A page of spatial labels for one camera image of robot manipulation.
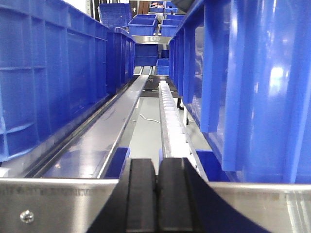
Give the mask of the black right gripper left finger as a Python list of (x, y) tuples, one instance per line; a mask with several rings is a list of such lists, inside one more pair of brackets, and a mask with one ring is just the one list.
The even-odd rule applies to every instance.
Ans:
[(155, 233), (156, 174), (151, 159), (129, 159), (90, 233)]

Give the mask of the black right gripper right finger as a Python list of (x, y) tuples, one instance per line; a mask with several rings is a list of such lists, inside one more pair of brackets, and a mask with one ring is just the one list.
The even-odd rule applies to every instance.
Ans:
[(186, 158), (165, 158), (158, 175), (161, 233), (265, 233), (221, 198)]

